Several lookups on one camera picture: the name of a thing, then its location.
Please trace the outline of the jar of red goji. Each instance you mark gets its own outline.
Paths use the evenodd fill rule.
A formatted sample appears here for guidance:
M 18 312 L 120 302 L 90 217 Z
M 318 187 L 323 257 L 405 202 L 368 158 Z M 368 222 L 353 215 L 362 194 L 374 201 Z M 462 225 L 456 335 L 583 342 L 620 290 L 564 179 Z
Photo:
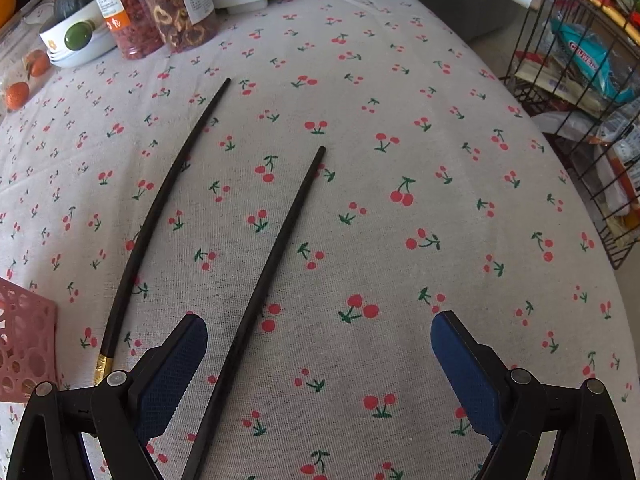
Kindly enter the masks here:
M 143 0 L 96 0 L 96 3 L 124 58 L 145 58 L 162 47 L 163 40 Z

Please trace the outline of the white ceramic bowl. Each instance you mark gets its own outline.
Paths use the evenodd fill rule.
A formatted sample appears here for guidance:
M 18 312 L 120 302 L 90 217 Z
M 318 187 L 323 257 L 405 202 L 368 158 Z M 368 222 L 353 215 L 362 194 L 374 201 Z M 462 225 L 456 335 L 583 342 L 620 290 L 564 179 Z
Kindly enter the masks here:
M 92 0 L 69 18 L 51 16 L 39 29 L 50 62 L 58 68 L 75 68 L 116 48 L 98 4 Z

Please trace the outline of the black chopstick gold end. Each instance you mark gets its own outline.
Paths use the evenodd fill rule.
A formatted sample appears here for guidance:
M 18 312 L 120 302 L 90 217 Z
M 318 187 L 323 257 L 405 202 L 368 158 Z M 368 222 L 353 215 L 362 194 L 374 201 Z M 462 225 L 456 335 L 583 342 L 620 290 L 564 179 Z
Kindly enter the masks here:
M 229 89 L 230 84 L 231 79 L 226 78 L 220 88 L 216 91 L 215 95 L 208 102 L 204 112 L 192 127 L 174 161 L 171 163 L 171 166 L 160 185 L 160 189 L 158 190 L 149 211 L 144 218 L 138 238 L 134 242 L 134 247 L 131 249 L 125 269 L 122 271 L 122 276 L 120 277 L 120 281 L 115 292 L 111 310 L 108 314 L 100 351 L 96 358 L 96 368 L 94 369 L 93 383 L 96 386 L 99 385 L 99 383 L 102 382 L 102 380 L 105 379 L 113 369 L 113 361 L 119 341 L 119 334 L 122 330 L 122 324 L 124 324 L 130 296 L 132 294 L 132 289 L 134 288 L 134 280 L 142 266 L 146 250 L 152 240 L 157 222 L 160 220 L 160 215 L 162 214 L 172 189 L 180 176 L 181 167 L 186 161 L 186 156 L 191 153 L 195 143 L 198 142 L 198 138 L 201 136 L 205 126 L 207 125 L 208 118 L 212 116 L 213 112 L 216 110 L 216 107 Z

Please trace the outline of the green lime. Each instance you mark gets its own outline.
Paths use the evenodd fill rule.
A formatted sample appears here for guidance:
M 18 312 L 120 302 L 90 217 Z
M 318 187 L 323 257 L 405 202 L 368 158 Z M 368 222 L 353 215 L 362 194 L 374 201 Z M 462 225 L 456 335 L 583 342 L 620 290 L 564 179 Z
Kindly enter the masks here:
M 64 36 L 65 47 L 73 52 L 82 50 L 88 46 L 95 30 L 96 25 L 90 20 L 73 24 L 66 30 Z

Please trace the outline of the large orange on jar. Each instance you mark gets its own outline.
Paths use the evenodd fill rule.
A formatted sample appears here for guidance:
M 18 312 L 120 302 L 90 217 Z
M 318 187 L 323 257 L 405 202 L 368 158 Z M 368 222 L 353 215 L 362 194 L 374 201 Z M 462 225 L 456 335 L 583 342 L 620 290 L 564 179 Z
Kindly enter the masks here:
M 3 27 L 16 10 L 16 0 L 0 0 L 0 27 Z

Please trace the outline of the pink perforated utensil basket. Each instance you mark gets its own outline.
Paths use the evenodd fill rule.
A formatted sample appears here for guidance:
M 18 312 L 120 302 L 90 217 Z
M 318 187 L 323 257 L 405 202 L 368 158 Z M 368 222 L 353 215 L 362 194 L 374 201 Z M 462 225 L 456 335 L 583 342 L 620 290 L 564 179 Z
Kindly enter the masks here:
M 1 401 L 25 403 L 40 382 L 56 382 L 56 304 L 1 280 Z

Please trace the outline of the plain black chopstick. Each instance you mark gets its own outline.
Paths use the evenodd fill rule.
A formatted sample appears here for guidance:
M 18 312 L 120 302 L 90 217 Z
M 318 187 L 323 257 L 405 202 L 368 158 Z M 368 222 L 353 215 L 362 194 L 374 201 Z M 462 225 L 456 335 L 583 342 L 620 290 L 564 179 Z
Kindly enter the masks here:
M 205 413 L 198 427 L 198 433 L 196 434 L 195 441 L 186 460 L 186 466 L 181 475 L 183 479 L 194 480 L 201 478 L 209 449 L 213 444 L 222 414 L 224 414 L 224 408 L 226 407 L 236 375 L 239 373 L 245 351 L 250 342 L 250 336 L 252 336 L 255 328 L 258 313 L 270 292 L 286 246 L 288 246 L 288 242 L 295 230 L 297 220 L 304 208 L 306 198 L 314 183 L 314 177 L 320 164 L 323 162 L 325 154 L 325 146 L 320 146 L 316 154 L 314 154 L 314 158 L 306 171 L 302 183 L 299 185 L 291 207 L 270 249 L 262 272 L 259 274 L 255 288 L 250 295 L 250 300 L 248 300 L 238 329 L 230 344 L 229 351 L 224 358 L 224 364 L 222 364 L 218 382 L 209 398 Z

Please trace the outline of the cherry print tablecloth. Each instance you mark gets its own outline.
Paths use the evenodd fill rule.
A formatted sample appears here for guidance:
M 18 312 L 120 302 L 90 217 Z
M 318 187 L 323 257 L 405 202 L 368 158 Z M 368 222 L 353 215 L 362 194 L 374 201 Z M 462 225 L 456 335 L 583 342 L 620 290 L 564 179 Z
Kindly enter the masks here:
M 451 310 L 541 382 L 605 383 L 639 446 L 614 272 L 567 172 L 490 69 L 418 0 L 277 0 L 203 47 L 54 72 L 1 117 L 1 274 L 58 307 L 88 386 L 122 270 L 184 138 L 114 363 L 183 315 L 209 343 L 149 447 L 177 479 L 300 181 L 320 172 L 258 316 L 209 479 L 473 479 L 489 451 L 431 349 Z

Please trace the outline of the jar of dried fruit slices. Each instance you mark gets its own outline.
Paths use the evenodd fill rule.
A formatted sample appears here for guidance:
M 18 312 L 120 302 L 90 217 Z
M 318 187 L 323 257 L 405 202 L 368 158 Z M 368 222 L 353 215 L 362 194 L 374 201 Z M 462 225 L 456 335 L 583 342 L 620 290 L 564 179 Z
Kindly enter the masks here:
M 144 0 L 172 53 L 201 47 L 218 32 L 213 0 Z

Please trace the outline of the glass jar with oranges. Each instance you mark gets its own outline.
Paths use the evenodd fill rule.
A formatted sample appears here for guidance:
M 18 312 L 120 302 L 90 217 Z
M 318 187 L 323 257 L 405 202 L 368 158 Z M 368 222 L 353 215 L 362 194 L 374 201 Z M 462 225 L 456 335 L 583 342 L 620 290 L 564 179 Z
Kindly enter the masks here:
M 47 53 L 39 29 L 53 13 L 53 4 L 40 3 L 26 15 L 17 13 L 1 29 L 1 115 L 9 113 L 6 90 L 11 84 L 39 84 L 41 77 L 29 73 L 27 58 L 32 52 Z

